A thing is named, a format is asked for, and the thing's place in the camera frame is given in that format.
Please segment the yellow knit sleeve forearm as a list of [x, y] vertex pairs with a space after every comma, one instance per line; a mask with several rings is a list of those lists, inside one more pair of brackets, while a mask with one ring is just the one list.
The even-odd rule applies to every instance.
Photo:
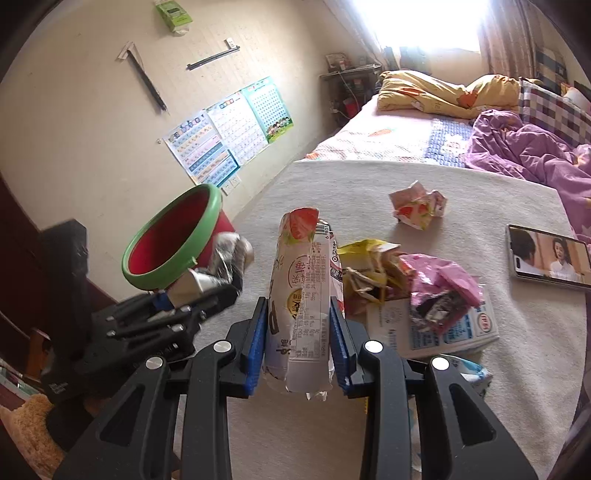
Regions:
[[52, 479], [66, 455], [46, 427], [52, 408], [43, 394], [32, 395], [15, 410], [0, 406], [1, 421], [9, 438], [39, 479]]

